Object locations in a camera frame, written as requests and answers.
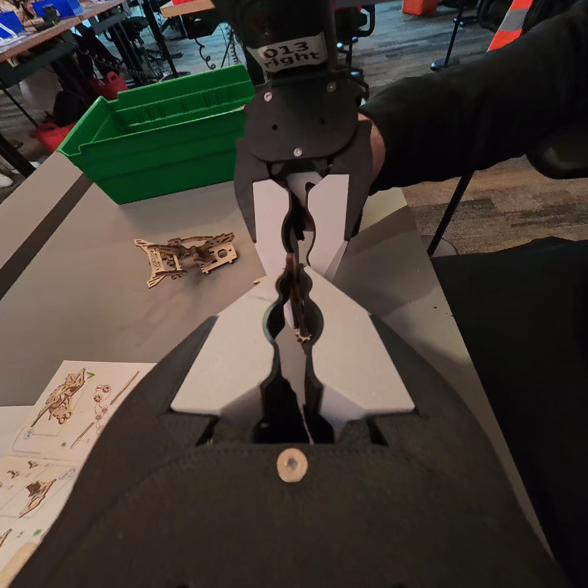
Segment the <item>person's black clothing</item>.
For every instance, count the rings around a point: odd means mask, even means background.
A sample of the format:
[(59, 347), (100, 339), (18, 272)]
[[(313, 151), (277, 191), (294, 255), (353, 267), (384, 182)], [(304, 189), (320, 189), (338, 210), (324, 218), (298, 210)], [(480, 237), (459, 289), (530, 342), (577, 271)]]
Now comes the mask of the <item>person's black clothing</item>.
[(587, 587), (587, 240), (432, 265), (551, 552)]

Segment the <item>black office chair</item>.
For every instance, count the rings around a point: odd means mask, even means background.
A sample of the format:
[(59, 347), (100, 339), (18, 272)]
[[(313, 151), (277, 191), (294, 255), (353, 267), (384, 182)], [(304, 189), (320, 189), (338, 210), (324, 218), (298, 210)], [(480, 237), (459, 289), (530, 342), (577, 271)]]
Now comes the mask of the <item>black office chair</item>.
[(353, 47), (359, 38), (371, 36), (376, 24), (374, 4), (340, 7), (334, 9), (336, 46), (345, 56), (345, 63), (352, 64)]

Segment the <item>wooden work table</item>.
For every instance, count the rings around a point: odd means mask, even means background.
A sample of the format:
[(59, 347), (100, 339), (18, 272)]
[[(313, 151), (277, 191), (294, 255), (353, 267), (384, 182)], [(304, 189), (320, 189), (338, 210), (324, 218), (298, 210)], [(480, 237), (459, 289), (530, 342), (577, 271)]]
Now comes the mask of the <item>wooden work table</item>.
[(77, 25), (81, 25), (84, 21), (88, 21), (114, 8), (119, 8), (126, 3), (126, 1), (82, 2), (83, 10), (80, 14), (63, 19), (58, 24), (44, 31), (35, 33), (27, 32), (25, 35), (18, 36), (12, 41), (1, 41), (1, 63), (8, 62), (10, 59), (23, 54), (31, 48), (38, 47), (42, 43), (56, 38)]

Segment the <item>person's right forearm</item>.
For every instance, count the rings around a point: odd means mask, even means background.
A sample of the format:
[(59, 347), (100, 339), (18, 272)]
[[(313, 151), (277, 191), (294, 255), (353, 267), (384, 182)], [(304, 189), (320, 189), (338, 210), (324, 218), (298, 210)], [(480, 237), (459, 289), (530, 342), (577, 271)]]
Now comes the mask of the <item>person's right forearm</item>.
[(519, 158), (587, 119), (587, 1), (478, 61), (388, 84), (360, 112), (386, 149), (370, 194)]

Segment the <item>green plastic bin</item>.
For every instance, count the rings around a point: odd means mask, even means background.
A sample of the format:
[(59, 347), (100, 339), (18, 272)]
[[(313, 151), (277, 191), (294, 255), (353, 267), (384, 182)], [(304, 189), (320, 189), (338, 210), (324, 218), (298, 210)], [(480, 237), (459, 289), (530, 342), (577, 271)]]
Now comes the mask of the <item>green plastic bin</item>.
[(254, 95), (239, 64), (99, 97), (57, 151), (118, 205), (230, 182)]

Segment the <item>person's right hand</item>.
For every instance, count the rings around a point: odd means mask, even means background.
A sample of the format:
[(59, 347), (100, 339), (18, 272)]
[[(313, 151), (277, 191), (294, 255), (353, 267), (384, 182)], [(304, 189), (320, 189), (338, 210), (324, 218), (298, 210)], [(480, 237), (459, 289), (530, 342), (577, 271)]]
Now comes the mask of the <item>person's right hand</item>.
[(369, 122), (371, 125), (371, 133), (370, 133), (370, 146), (371, 146), (371, 161), (372, 161), (372, 173), (371, 173), (371, 182), (374, 182), (382, 167), (385, 163), (386, 158), (386, 149), (383, 137), (376, 126), (376, 124), (366, 115), (359, 113), (358, 120)]

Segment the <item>assembled wooden model frame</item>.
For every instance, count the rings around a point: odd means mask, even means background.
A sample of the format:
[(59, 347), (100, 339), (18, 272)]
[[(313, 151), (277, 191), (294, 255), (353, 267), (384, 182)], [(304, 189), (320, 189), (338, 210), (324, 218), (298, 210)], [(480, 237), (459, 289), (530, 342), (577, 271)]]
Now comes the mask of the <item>assembled wooden model frame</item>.
[(149, 289), (154, 288), (166, 277), (175, 280), (187, 273), (188, 268), (198, 268), (202, 274), (236, 261), (238, 255), (233, 246), (233, 232), (218, 235), (191, 236), (189, 238), (169, 239), (157, 244), (143, 239), (135, 239), (148, 257), (151, 275), (147, 281)]

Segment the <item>blue plastic bin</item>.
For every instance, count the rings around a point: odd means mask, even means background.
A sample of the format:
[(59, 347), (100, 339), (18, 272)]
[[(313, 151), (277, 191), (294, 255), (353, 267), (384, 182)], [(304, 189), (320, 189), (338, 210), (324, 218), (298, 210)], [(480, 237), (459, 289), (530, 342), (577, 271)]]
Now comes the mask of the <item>blue plastic bin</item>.
[(36, 1), (31, 6), (36, 16), (44, 20), (73, 18), (84, 11), (79, 1)]

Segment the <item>pale wooden model plate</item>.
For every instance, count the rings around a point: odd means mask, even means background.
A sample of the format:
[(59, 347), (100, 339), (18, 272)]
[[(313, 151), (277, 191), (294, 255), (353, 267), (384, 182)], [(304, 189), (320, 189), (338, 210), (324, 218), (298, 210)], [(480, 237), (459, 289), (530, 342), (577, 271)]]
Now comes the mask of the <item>pale wooden model plate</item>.
[(313, 317), (308, 318), (306, 316), (308, 291), (307, 279), (302, 271), (298, 271), (291, 279), (289, 303), (292, 310), (296, 340), (306, 356), (311, 354), (311, 347), (315, 338)]

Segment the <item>black metal stand pole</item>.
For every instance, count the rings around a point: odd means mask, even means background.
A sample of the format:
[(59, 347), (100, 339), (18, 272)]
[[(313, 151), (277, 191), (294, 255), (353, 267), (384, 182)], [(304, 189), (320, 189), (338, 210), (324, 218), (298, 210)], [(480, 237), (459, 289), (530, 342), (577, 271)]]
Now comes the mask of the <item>black metal stand pole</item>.
[(473, 175), (474, 172), (470, 172), (460, 178), (435, 232), (431, 236), (422, 236), (423, 245), (426, 245), (427, 255), (430, 258), (454, 256), (458, 254), (455, 246), (445, 239), (445, 232), (463, 199)]

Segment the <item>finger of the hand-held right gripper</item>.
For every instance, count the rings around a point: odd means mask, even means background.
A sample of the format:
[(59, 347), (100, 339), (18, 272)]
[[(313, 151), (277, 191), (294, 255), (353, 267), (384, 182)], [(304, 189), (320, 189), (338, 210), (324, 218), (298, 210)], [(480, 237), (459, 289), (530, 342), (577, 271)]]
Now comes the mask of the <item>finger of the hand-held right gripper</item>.
[(334, 277), (349, 240), (345, 238), (349, 176), (300, 175), (300, 201), (307, 219), (300, 243), (303, 261), (323, 277)]
[(296, 254), (292, 196), (272, 179), (253, 184), (255, 248), (267, 276), (281, 275)]

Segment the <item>illustrated instruction booklet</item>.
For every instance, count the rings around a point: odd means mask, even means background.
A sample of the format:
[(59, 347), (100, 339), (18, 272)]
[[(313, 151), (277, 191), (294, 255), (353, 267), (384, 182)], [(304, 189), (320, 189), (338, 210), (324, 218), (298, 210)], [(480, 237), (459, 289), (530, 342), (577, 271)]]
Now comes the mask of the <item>illustrated instruction booklet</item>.
[(1, 453), (1, 587), (63, 510), (84, 462), (151, 363), (65, 360)]

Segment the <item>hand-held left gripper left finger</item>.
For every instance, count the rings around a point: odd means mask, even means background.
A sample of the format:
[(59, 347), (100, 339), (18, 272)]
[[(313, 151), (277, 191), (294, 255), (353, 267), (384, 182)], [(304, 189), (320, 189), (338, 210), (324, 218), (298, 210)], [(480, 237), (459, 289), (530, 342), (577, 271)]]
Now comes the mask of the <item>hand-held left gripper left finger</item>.
[(176, 413), (264, 420), (280, 388), (276, 342), (286, 325), (287, 271), (268, 275), (213, 317), (212, 327), (171, 403)]

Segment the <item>red canister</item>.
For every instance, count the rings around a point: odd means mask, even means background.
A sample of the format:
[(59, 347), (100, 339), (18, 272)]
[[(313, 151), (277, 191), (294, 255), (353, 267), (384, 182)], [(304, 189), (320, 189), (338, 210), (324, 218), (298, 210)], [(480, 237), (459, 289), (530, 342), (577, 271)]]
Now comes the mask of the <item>red canister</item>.
[(105, 77), (90, 79), (89, 83), (98, 96), (108, 101), (118, 99), (119, 93), (129, 89), (123, 78), (113, 71), (108, 72)]
[(53, 153), (76, 124), (76, 122), (73, 122), (66, 126), (59, 126), (53, 120), (50, 120), (36, 127), (33, 131), (33, 136), (49, 153)]

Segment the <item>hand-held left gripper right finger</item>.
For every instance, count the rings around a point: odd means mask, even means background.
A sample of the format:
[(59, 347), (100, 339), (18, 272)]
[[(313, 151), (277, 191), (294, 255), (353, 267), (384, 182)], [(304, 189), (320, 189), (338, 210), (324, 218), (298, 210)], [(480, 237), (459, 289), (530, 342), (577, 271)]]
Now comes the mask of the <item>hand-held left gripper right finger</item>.
[(374, 317), (310, 267), (301, 270), (305, 322), (312, 334), (305, 372), (311, 422), (348, 422), (415, 410)]

